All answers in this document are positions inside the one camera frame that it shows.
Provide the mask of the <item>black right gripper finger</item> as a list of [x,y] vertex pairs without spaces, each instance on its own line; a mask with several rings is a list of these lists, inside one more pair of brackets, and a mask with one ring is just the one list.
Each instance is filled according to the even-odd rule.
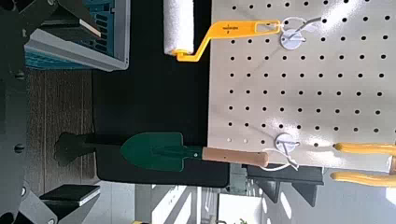
[[65,184],[39,197],[22,196],[18,224],[82,224],[100,197],[100,187]]
[[18,0],[22,22],[61,39],[99,39],[101,32],[82,0]]

